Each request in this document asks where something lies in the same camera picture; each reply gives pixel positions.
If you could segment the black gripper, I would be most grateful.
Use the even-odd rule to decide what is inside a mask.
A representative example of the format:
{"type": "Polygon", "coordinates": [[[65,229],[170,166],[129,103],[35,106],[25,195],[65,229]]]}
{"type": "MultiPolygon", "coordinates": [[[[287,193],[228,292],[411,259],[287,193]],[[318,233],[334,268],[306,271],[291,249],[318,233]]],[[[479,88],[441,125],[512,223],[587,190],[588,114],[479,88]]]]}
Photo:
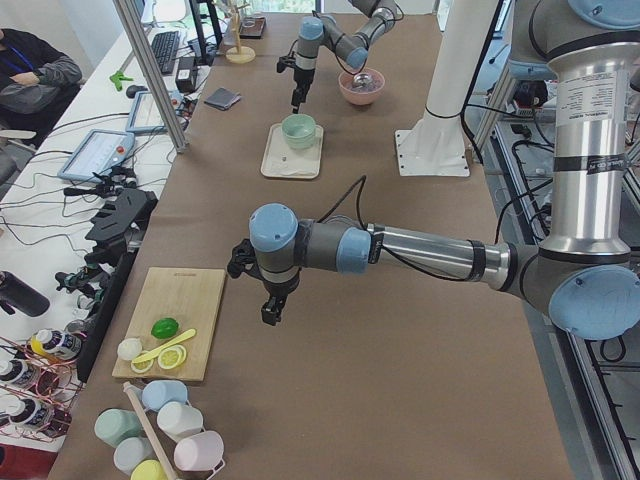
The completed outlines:
{"type": "Polygon", "coordinates": [[[276,65],[276,71],[283,73],[286,68],[294,70],[296,87],[292,93],[292,112],[297,114],[302,104],[306,102],[307,94],[314,80],[315,58],[309,58],[298,53],[281,56],[276,65]]]}
{"type": "Polygon", "coordinates": [[[265,262],[260,262],[259,254],[248,238],[243,239],[232,249],[227,273],[233,279],[246,274],[263,283],[269,299],[261,307],[261,318],[268,325],[277,325],[281,321],[288,295],[299,285],[300,268],[290,266],[282,271],[275,271],[273,267],[267,267],[265,262]]]}

